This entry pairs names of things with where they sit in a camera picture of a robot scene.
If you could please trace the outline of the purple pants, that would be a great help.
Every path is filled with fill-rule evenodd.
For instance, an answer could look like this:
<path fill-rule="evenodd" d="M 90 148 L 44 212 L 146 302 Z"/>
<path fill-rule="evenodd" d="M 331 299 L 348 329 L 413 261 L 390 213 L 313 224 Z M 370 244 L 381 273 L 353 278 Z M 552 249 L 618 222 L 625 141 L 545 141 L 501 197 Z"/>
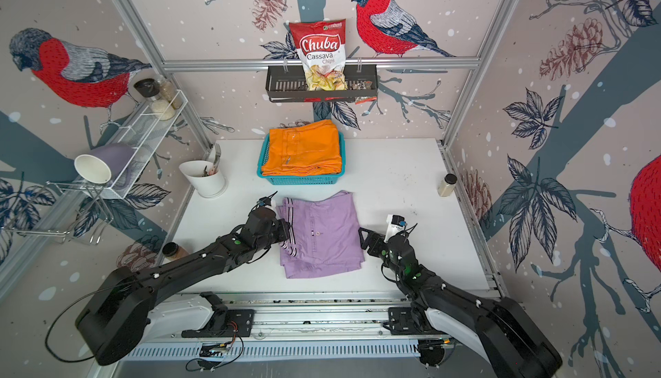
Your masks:
<path fill-rule="evenodd" d="M 285 197 L 278 214 L 289 224 L 281 266 L 288 279 L 335 276 L 361 269 L 361 249 L 353 194 L 339 191 L 318 202 Z"/>

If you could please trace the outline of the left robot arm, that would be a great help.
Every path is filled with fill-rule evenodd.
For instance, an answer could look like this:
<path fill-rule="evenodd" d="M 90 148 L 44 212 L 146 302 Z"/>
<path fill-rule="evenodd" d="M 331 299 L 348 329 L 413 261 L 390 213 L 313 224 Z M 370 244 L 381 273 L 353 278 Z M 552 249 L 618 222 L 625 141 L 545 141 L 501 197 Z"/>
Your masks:
<path fill-rule="evenodd" d="M 290 224 L 268 207 L 253 209 L 232 232 L 198 252 L 149 270 L 111 272 L 75 321 L 101 366 L 125 357 L 143 338 L 148 314 L 186 288 L 247 264 L 261 250 L 289 239 Z"/>

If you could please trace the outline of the orange pants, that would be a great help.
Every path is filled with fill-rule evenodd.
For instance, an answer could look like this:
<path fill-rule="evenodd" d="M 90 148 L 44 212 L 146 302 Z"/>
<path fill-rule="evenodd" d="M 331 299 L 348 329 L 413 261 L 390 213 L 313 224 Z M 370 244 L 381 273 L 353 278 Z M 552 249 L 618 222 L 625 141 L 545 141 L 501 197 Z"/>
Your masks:
<path fill-rule="evenodd" d="M 320 167 L 326 172 L 340 168 L 338 129 L 331 120 L 298 128 L 270 130 L 270 160 L 265 174 L 294 168 Z"/>

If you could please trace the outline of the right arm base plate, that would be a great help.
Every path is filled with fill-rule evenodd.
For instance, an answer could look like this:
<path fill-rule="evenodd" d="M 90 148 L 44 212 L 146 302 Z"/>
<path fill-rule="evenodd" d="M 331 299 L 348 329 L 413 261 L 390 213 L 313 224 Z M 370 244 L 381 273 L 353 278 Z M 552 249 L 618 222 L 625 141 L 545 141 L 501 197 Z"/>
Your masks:
<path fill-rule="evenodd" d="M 438 335 L 424 311 L 412 307 L 389 307 L 384 326 L 392 335 Z"/>

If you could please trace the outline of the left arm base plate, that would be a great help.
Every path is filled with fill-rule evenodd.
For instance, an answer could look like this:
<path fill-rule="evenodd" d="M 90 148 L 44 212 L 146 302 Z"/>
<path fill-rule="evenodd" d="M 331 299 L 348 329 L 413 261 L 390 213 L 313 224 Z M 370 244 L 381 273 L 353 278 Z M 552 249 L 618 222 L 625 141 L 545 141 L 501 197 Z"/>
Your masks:
<path fill-rule="evenodd" d="M 230 309 L 212 292 L 202 292 L 200 297 L 212 312 L 202 326 L 182 331 L 183 338 L 248 338 L 251 335 L 255 310 Z"/>

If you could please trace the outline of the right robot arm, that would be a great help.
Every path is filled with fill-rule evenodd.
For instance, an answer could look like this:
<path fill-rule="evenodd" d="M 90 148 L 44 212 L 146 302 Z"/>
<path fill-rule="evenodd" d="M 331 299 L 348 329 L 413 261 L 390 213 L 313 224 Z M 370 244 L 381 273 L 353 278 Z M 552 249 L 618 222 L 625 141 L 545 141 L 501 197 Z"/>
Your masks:
<path fill-rule="evenodd" d="M 361 248 L 394 273 L 411 302 L 392 307 L 393 335 L 444 333 L 480 355 L 498 377 L 553 377 L 563 361 L 537 324 L 514 300 L 478 297 L 448 283 L 418 261 L 407 231 L 386 236 L 359 230 Z"/>

